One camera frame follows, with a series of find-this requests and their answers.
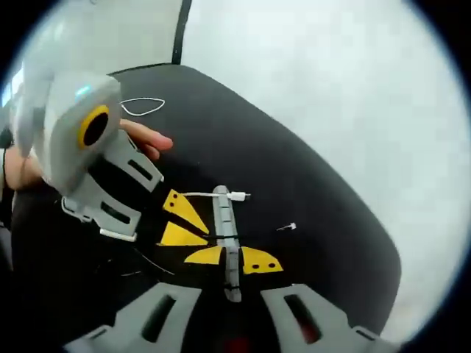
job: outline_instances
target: gray strip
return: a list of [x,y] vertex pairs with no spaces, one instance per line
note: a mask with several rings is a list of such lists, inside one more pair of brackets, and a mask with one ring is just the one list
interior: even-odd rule
[[[214,226],[216,235],[222,237],[233,237],[237,235],[236,218],[234,217],[233,204],[225,194],[229,190],[224,185],[218,185],[213,193],[224,194],[213,198]],[[238,278],[238,252],[240,245],[237,238],[218,239],[217,244],[226,248],[226,284],[230,288],[225,289],[227,299],[231,302],[242,300]]]

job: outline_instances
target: finger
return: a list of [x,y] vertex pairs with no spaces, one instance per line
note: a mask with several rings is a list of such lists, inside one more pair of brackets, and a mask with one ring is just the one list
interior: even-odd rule
[[158,160],[160,157],[160,152],[150,145],[142,145],[141,151],[149,158],[150,160]]
[[144,143],[164,151],[174,145],[171,138],[134,121],[121,119],[121,127],[136,143]]

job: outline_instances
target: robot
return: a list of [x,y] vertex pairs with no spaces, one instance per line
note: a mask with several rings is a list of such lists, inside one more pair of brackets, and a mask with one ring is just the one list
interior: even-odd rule
[[[86,72],[57,74],[43,82],[42,95],[25,92],[11,119],[16,145],[23,156],[38,159],[45,181],[62,197],[62,209],[82,222],[94,221],[100,234],[135,242],[142,209],[135,203],[152,200],[152,193],[166,191],[161,210],[171,213],[205,235],[209,234],[189,200],[164,188],[164,177],[119,129],[120,84],[110,76]],[[117,179],[125,180],[117,185]],[[219,265],[226,250],[228,300],[241,302],[238,254],[246,276],[283,271],[276,258],[261,250],[241,246],[228,189],[220,185],[213,200],[216,244],[168,221],[158,246],[207,246],[184,262]],[[70,352],[181,352],[185,331],[202,289],[158,283],[116,315],[113,327],[103,326],[73,342]],[[347,316],[303,284],[260,292],[275,326],[281,352],[396,352],[398,347],[363,327],[350,327]],[[308,326],[295,316],[293,305],[307,313]],[[158,325],[159,332],[151,332]]]

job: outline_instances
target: gray plastic part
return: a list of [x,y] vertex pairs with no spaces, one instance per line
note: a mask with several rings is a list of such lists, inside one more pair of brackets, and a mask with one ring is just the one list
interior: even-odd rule
[[[116,165],[122,171],[129,174],[136,182],[143,185],[149,192],[152,192],[155,186],[163,179],[162,174],[152,162],[130,142],[127,133],[124,130],[117,130],[114,136],[107,143],[104,151],[104,158]],[[151,175],[147,179],[143,174],[128,164],[133,160],[140,167],[145,169]],[[130,218],[129,223],[121,222],[101,209],[101,203],[105,202],[113,209]],[[63,200],[64,212],[73,215],[82,221],[90,221],[92,218],[104,231],[103,235],[110,237],[135,241],[135,228],[141,218],[141,213],[122,204],[113,196],[106,193],[90,176],[85,174],[77,188]]]
[[[342,310],[307,285],[262,290],[261,295],[272,316],[282,353],[390,353],[399,350],[399,347],[381,340],[363,327],[351,328]],[[286,303],[287,296],[296,296],[302,302],[308,317],[320,331],[318,341],[306,342],[297,319]],[[358,331],[370,339],[358,334]]]
[[[218,236],[233,237],[237,235],[236,218],[233,204],[226,196],[229,190],[224,185],[218,185],[213,193],[221,194],[213,198],[214,225]],[[229,289],[224,289],[227,299],[231,302],[242,300],[239,288],[238,253],[240,249],[236,238],[218,239],[217,244],[226,248],[226,283]]]
[[[180,353],[188,320],[200,293],[199,288],[159,283],[120,310],[114,327],[99,327],[65,348],[76,353]],[[167,296],[175,303],[156,342],[149,342],[142,337],[144,327]]]

